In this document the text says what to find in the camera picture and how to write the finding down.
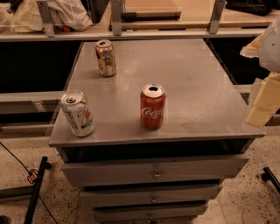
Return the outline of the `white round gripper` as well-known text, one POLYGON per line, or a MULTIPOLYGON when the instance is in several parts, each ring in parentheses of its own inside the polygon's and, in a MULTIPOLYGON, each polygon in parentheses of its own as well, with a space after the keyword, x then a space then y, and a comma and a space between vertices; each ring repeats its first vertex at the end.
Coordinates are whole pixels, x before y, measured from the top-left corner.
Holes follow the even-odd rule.
POLYGON ((260 66, 271 71, 264 80, 256 79, 253 83, 245 118, 246 124, 262 127, 280 109, 280 16, 263 35, 244 46, 240 55, 246 58, 259 57, 260 66))

